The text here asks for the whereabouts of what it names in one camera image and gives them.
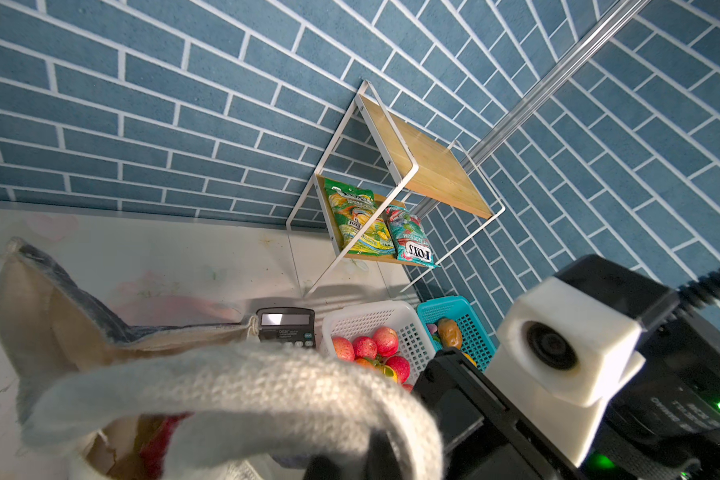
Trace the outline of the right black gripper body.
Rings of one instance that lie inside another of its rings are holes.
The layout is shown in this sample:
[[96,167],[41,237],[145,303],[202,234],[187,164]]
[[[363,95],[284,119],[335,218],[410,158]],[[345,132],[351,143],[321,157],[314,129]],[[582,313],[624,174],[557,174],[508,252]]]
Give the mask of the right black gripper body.
[[413,388],[436,418],[447,479],[583,479],[461,351],[437,352]]

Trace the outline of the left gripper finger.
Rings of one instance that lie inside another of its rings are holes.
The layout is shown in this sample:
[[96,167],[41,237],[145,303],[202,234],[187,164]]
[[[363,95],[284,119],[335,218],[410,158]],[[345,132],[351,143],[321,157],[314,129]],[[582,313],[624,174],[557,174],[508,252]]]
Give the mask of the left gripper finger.
[[382,480],[403,478],[392,444],[385,432],[371,433],[367,450],[359,457],[325,454],[315,456],[307,466],[304,480]]

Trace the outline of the cream canvas tote bag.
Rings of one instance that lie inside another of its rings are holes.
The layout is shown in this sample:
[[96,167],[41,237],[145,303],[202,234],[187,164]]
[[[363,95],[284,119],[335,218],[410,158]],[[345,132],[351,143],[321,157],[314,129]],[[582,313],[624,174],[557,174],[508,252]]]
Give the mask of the cream canvas tote bag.
[[145,479],[160,419],[191,413],[160,479],[254,479],[255,463],[359,457],[385,432],[402,479],[440,479],[444,445],[423,403],[381,374],[260,343],[255,324],[124,323],[49,255],[12,239],[0,271],[0,343],[18,378],[23,446],[75,479]]

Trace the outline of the red bell pepper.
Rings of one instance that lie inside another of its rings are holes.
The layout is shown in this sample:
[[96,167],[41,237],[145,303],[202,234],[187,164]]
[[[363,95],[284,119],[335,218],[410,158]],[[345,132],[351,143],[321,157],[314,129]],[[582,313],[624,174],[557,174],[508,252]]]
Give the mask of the red bell pepper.
[[183,420],[191,413],[165,416],[160,419],[154,432],[139,450],[148,479],[160,479],[164,471],[164,461],[171,439]]

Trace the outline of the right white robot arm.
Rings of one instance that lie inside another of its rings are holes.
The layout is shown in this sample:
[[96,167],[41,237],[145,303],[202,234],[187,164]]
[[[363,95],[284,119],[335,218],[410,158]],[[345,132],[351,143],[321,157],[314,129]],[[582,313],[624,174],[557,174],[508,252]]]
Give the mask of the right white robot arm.
[[414,393],[449,479],[720,479],[720,268],[670,288],[597,255],[518,297],[485,366],[443,347]]

